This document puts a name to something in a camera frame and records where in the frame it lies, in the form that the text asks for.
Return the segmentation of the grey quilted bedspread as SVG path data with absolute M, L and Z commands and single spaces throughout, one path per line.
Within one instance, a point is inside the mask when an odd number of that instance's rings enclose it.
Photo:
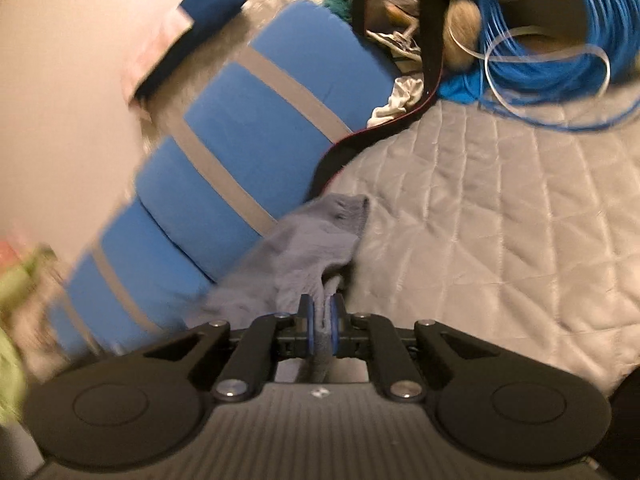
M 352 310 L 434 318 L 607 393 L 638 367 L 638 122 L 553 132 L 439 102 L 328 194 L 369 202 Z

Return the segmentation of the teal yarn cloth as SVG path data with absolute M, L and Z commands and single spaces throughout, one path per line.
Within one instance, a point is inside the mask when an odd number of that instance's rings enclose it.
M 352 22 L 352 0 L 322 0 L 322 6 L 344 22 Z

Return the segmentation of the bright blue cloth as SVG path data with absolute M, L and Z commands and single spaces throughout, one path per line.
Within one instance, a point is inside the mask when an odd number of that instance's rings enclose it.
M 440 83 L 438 96 L 459 104 L 477 102 L 484 93 L 484 75 L 479 68 L 462 74 L 448 74 Z

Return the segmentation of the tan fuzzy plush ball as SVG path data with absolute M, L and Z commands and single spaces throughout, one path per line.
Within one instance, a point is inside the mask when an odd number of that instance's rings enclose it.
M 445 65 L 454 73 L 469 70 L 476 59 L 477 41 L 480 39 L 482 16 L 472 0 L 454 0 L 445 14 Z

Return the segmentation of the blue pillow right grey-striped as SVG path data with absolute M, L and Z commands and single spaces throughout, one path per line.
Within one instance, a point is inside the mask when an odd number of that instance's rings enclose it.
M 145 209 L 219 281 L 303 203 L 329 148 L 363 129 L 398 71 L 328 9 L 281 11 L 173 120 L 137 176 Z

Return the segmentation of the grey fleece garment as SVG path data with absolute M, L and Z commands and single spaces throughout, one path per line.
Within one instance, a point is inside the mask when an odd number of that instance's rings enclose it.
M 301 296 L 314 303 L 311 358 L 288 365 L 280 376 L 288 382 L 323 382 L 332 364 L 330 299 L 352 263 L 369 215 L 366 196 L 328 194 L 283 217 L 239 264 L 214 285 L 186 326 L 224 320 L 235 330 L 262 315 L 298 309 Z

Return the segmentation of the green blanket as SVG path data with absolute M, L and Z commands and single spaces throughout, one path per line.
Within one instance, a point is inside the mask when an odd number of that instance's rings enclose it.
M 28 362 L 29 345 L 39 341 L 36 312 L 42 269 L 56 255 L 39 245 L 1 269 L 1 425 L 22 419 L 28 385 L 37 380 Z

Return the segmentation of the white crumpled cloth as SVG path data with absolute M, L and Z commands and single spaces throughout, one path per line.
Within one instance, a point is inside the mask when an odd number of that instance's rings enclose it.
M 422 75 L 404 75 L 394 81 L 392 92 L 383 106 L 375 107 L 367 121 L 372 128 L 407 114 L 418 104 L 424 91 Z

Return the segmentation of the dark blue folded cloth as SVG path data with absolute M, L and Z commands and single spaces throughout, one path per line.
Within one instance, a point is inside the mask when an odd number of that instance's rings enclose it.
M 246 0 L 181 0 L 158 22 L 122 73 L 128 104 L 142 103 L 201 44 L 217 35 Z

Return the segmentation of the black bag red trim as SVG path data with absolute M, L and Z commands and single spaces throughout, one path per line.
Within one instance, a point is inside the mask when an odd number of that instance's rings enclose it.
M 422 82 L 419 99 L 382 124 L 370 125 L 337 142 L 322 157 L 307 197 L 321 194 L 329 182 L 366 148 L 401 132 L 436 101 L 445 73 L 446 11 L 450 0 L 354 0 L 352 30 L 383 49 L 400 70 Z

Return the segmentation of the blue pillow left grey-striped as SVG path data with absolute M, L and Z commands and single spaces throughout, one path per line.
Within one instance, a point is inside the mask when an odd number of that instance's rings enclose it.
M 90 245 L 49 322 L 68 356 L 129 351 L 182 330 L 212 286 L 134 200 Z

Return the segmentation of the blue pillow grey-striped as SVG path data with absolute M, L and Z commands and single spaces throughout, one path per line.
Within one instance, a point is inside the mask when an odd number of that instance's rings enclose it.
M 329 148 L 363 129 L 398 71 L 328 9 L 281 11 L 173 120 L 137 176 L 145 209 L 219 281 L 303 203 Z
M 129 351 L 182 330 L 212 286 L 134 200 L 90 245 L 49 322 L 68 356 Z

